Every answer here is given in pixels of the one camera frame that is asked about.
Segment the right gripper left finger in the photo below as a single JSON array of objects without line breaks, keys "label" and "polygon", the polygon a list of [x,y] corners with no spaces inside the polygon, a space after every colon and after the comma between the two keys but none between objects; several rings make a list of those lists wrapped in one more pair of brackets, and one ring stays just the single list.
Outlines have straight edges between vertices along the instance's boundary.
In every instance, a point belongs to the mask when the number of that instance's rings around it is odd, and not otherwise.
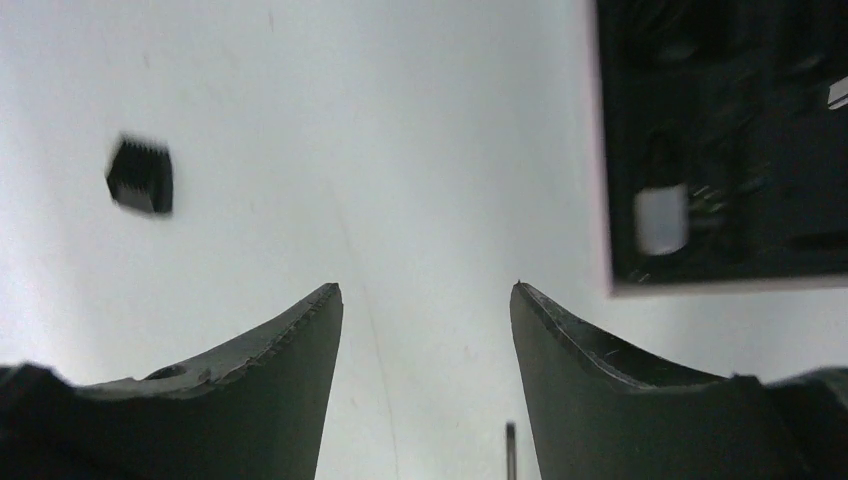
[{"label": "right gripper left finger", "polygon": [[273,319],[142,379],[1,370],[5,479],[311,479],[343,318],[327,283]]}]

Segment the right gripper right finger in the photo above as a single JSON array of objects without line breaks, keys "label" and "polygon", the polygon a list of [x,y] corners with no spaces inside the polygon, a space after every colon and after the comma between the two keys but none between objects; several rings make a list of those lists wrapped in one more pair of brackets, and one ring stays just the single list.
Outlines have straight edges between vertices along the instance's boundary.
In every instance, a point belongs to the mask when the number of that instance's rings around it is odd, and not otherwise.
[{"label": "right gripper right finger", "polygon": [[510,319],[545,479],[843,479],[847,371],[774,382],[649,353],[527,283]]}]

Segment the black clipper comb guard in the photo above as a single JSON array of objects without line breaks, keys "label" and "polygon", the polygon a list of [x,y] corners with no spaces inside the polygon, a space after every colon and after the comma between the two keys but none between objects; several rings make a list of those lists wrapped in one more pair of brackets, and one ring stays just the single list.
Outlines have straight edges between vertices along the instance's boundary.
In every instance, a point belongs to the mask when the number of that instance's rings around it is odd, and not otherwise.
[{"label": "black clipper comb guard", "polygon": [[132,211],[166,216],[173,211],[174,176],[166,144],[121,135],[105,180],[112,200]]}]

